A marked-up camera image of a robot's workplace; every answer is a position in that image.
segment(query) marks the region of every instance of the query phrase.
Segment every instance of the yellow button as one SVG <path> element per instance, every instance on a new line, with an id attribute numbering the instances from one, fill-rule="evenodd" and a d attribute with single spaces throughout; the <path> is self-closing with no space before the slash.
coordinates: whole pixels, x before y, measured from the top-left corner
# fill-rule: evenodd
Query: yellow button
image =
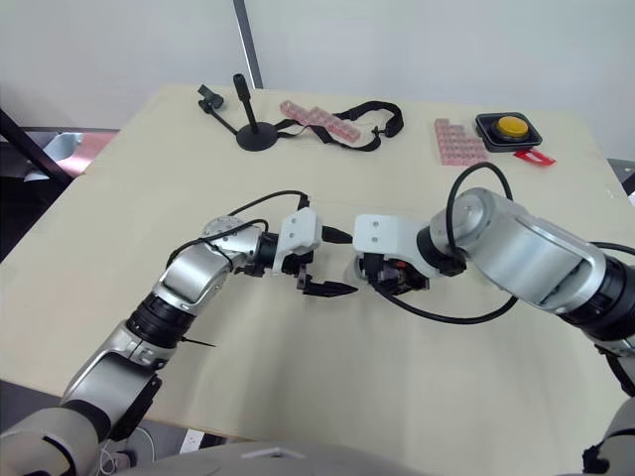
<path id="1" fill-rule="evenodd" d="M 503 116 L 496 123 L 496 128 L 509 137 L 523 137 L 529 131 L 527 123 L 514 116 Z"/>

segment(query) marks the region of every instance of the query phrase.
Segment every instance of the white wall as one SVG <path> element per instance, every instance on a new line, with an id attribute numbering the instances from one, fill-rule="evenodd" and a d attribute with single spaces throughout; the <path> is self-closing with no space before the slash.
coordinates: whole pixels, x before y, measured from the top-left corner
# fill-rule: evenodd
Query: white wall
<path id="1" fill-rule="evenodd" d="M 570 109 L 635 159 L 633 0 L 246 4 L 265 87 Z"/>
<path id="2" fill-rule="evenodd" d="M 0 104 L 23 126 L 121 128 L 162 84 L 234 72 L 230 0 L 0 3 Z"/>

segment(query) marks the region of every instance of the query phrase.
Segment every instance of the black cable tie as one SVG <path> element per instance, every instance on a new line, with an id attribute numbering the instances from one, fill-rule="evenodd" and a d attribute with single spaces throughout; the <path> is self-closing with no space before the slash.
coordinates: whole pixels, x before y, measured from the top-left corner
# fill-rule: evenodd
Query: black cable tie
<path id="1" fill-rule="evenodd" d="M 206 345 L 207 347 L 216 347 L 214 344 L 208 344 L 207 342 L 203 342 L 202 340 L 189 339 L 185 336 L 181 338 L 181 342 L 189 342 L 191 344 Z"/>

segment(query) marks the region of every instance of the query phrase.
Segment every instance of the black cable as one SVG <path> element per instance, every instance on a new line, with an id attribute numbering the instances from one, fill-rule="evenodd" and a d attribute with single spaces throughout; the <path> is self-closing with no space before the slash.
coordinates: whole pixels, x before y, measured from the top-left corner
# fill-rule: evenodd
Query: black cable
<path id="1" fill-rule="evenodd" d="M 299 191 L 299 190 L 274 191 L 273 193 L 269 193 L 268 195 L 261 196 L 257 200 L 250 201 L 246 205 L 242 205 L 241 207 L 236 208 L 233 211 L 230 211 L 229 213 L 227 213 L 227 215 L 229 215 L 229 216 L 236 215 L 236 214 L 240 213 L 241 211 L 245 211 L 247 208 L 251 208 L 252 206 L 257 205 L 258 203 L 262 203 L 263 201 L 269 200 L 270 198 L 274 198 L 276 196 L 281 196 L 281 195 L 299 195 L 301 201 L 302 200 L 303 201 L 309 200 L 309 196 L 306 193 L 304 193 L 303 191 Z"/>
<path id="2" fill-rule="evenodd" d="M 197 245 L 198 243 L 206 243 L 212 247 L 215 247 L 215 245 L 213 245 L 211 242 L 214 240 L 218 240 L 220 238 L 223 238 L 225 236 L 231 235 L 233 233 L 236 233 L 237 231 L 241 231 L 244 230 L 245 228 L 249 228 L 251 225 L 255 225 L 256 223 L 262 223 L 263 225 L 265 225 L 265 232 L 269 231 L 269 222 L 267 220 L 264 220 L 262 218 L 256 218 L 255 220 L 249 220 L 246 221 L 245 223 L 242 223 L 241 225 L 238 225 L 234 228 L 232 228 L 231 230 L 227 230 L 227 231 L 223 231 L 221 233 L 216 233 L 215 235 L 212 236 L 206 236 L 204 238 L 196 238 L 195 240 L 191 240 L 188 241 L 186 243 L 184 243 L 183 245 L 181 245 L 179 248 L 177 248 L 175 251 L 173 251 L 172 253 L 170 253 L 170 257 L 168 258 L 168 263 L 166 264 L 166 268 L 168 268 L 173 261 L 175 261 L 175 258 L 177 258 L 177 256 L 179 256 L 179 254 L 186 248 L 189 248 L 190 246 L 193 245 Z M 220 253 L 221 255 L 223 255 L 225 258 L 227 258 L 227 260 L 229 260 L 229 262 L 231 263 L 231 267 L 233 268 L 233 262 L 229 259 L 228 256 L 226 256 L 224 253 Z"/>
<path id="3" fill-rule="evenodd" d="M 629 255 L 635 256 L 635 248 L 631 248 L 626 245 L 618 245 L 617 243 L 608 243 L 606 241 L 591 241 L 591 245 L 595 245 L 598 248 L 604 248 L 605 250 L 621 251 Z"/>
<path id="4" fill-rule="evenodd" d="M 234 262 L 231 261 L 231 258 L 229 258 L 224 251 L 222 251 L 220 248 L 218 248 L 216 245 L 209 243 L 206 239 L 204 240 L 205 243 L 207 243 L 209 246 L 211 246 L 211 249 L 214 250 L 215 252 L 217 252 L 220 256 L 222 256 L 225 260 L 227 260 L 229 262 L 229 273 L 231 273 L 232 271 L 234 271 Z"/>
<path id="5" fill-rule="evenodd" d="M 467 177 L 469 177 L 471 174 L 473 174 L 479 169 L 490 169 L 491 171 L 493 171 L 498 177 L 498 179 L 500 180 L 501 184 L 503 185 L 503 189 L 505 190 L 505 196 L 508 199 L 514 201 L 514 197 L 512 195 L 512 189 L 509 186 L 509 182 L 507 181 L 507 178 L 505 177 L 503 172 L 500 169 L 498 169 L 495 165 L 490 164 L 489 162 L 480 162 L 478 164 L 475 164 L 465 169 L 461 173 L 461 175 L 458 176 L 458 178 L 456 178 L 456 180 L 454 181 L 454 184 L 452 185 L 452 188 L 449 190 L 449 195 L 447 196 L 447 205 L 445 206 L 445 231 L 447 233 L 447 244 L 455 255 L 458 254 L 458 248 L 456 247 L 456 242 L 454 241 L 452 215 L 454 210 L 454 201 L 456 200 L 456 193 L 458 192 L 458 188 L 465 181 L 465 179 L 467 179 Z"/>
<path id="6" fill-rule="evenodd" d="M 220 117 L 220 115 L 218 115 L 218 113 L 214 111 L 212 107 L 209 108 L 208 113 L 211 114 L 219 123 L 225 126 L 225 129 L 231 132 L 234 136 L 238 134 L 238 131 L 236 131 L 231 124 L 229 124 L 222 117 Z"/>
<path id="7" fill-rule="evenodd" d="M 411 312 L 412 314 L 418 315 L 419 317 L 435 320 L 436 322 L 444 322 L 446 324 L 469 325 L 469 324 L 480 324 L 482 322 L 487 322 L 488 320 L 492 320 L 500 315 L 503 315 L 505 312 L 511 309 L 512 306 L 518 301 L 517 297 L 510 297 L 509 300 L 505 302 L 502 306 L 500 306 L 498 309 L 483 315 L 479 315 L 478 317 L 450 317 L 447 315 L 434 314 L 433 312 L 427 312 L 426 310 L 418 309 L 414 307 L 413 305 L 410 305 L 407 302 L 403 302 L 399 298 L 394 297 L 393 295 L 388 293 L 386 290 L 384 290 L 377 283 L 375 284 L 371 283 L 371 286 L 375 289 L 377 293 L 379 293 L 381 296 L 389 300 L 392 304 L 397 305 L 401 309 L 405 309 Z"/>
<path id="8" fill-rule="evenodd" d="M 494 166 L 493 164 L 490 164 L 489 162 L 481 162 L 481 163 L 475 164 L 465 169 L 458 176 L 458 178 L 456 178 L 456 180 L 454 181 L 454 184 L 449 190 L 449 195 L 447 196 L 447 205 L 445 207 L 445 230 L 447 233 L 447 243 L 449 248 L 451 249 L 452 253 L 455 256 L 461 259 L 462 257 L 460 257 L 458 248 L 456 247 L 456 242 L 454 241 L 454 230 L 452 225 L 454 201 L 456 200 L 456 194 L 458 193 L 458 188 L 461 186 L 461 184 L 465 181 L 465 179 L 467 179 L 468 176 L 470 176 L 471 174 L 473 174 L 479 169 L 490 169 L 491 171 L 493 171 L 498 177 L 498 179 L 500 180 L 501 184 L 503 185 L 503 189 L 505 190 L 505 196 L 512 201 L 514 199 L 512 195 L 512 189 L 509 186 L 509 182 L 507 181 L 507 178 L 505 177 L 503 172 L 500 169 L 498 169 L 498 167 Z M 517 297 L 511 296 L 507 300 L 507 302 L 501 305 L 498 309 L 492 310 L 491 312 L 488 312 L 483 315 L 479 315 L 478 317 L 452 317 L 448 315 L 434 314 L 433 312 L 427 312 L 425 310 L 418 309 L 414 307 L 413 305 L 410 305 L 407 302 L 403 302 L 399 298 L 394 297 L 393 295 L 388 293 L 386 290 L 384 290 L 378 283 L 376 282 L 372 283 L 370 282 L 370 280 L 369 280 L 369 283 L 371 284 L 371 286 L 375 289 L 377 293 L 379 293 L 385 299 L 389 300 L 392 304 L 397 305 L 401 309 L 407 310 L 408 312 L 411 312 L 412 314 L 416 314 L 419 317 L 435 320 L 437 322 L 444 322 L 446 324 L 469 325 L 469 324 L 480 324 L 482 322 L 487 322 L 488 320 L 492 320 L 500 315 L 503 315 L 505 312 L 511 309 L 516 302 L 518 302 Z"/>

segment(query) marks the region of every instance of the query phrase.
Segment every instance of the black lanyard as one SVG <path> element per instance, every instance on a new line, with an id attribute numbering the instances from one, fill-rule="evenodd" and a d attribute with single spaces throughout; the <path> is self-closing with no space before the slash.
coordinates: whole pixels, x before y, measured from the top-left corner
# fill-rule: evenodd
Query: black lanyard
<path id="1" fill-rule="evenodd" d="M 374 129 L 371 132 L 373 133 L 375 137 L 373 138 L 372 141 L 370 141 L 365 146 L 353 147 L 343 142 L 336 141 L 328 133 L 328 131 L 326 131 L 326 129 L 322 126 L 309 125 L 305 127 L 308 127 L 312 131 L 314 131 L 316 135 L 321 139 L 321 141 L 324 142 L 325 144 L 337 144 L 338 146 L 343 147 L 344 149 L 351 149 L 353 151 L 360 151 L 360 152 L 370 152 L 370 151 L 374 151 L 381 145 L 381 139 L 379 138 L 379 134 L 384 134 L 386 137 L 394 137 L 397 134 L 399 134 L 399 131 L 403 129 L 404 117 L 402 115 L 401 109 L 399 109 L 399 107 L 393 104 L 392 102 L 368 101 L 368 102 L 364 102 L 363 104 L 360 104 L 359 106 L 351 107 L 347 111 L 336 112 L 333 114 L 333 116 L 335 116 L 338 119 L 348 119 L 349 121 L 356 121 L 358 118 L 360 118 L 367 112 L 379 111 L 382 109 L 385 109 L 391 112 L 393 114 L 393 117 L 391 117 L 388 120 L 388 122 L 386 122 L 384 129 L 379 130 L 379 127 L 377 126 L 374 127 Z M 282 129 L 287 129 L 288 127 L 296 126 L 296 125 L 302 125 L 302 124 L 300 124 L 295 119 L 284 119 L 280 121 L 278 124 L 275 124 L 274 127 L 278 129 L 279 131 L 278 137 L 293 138 L 301 134 L 302 131 L 298 134 L 290 134 L 288 132 L 282 132 Z"/>

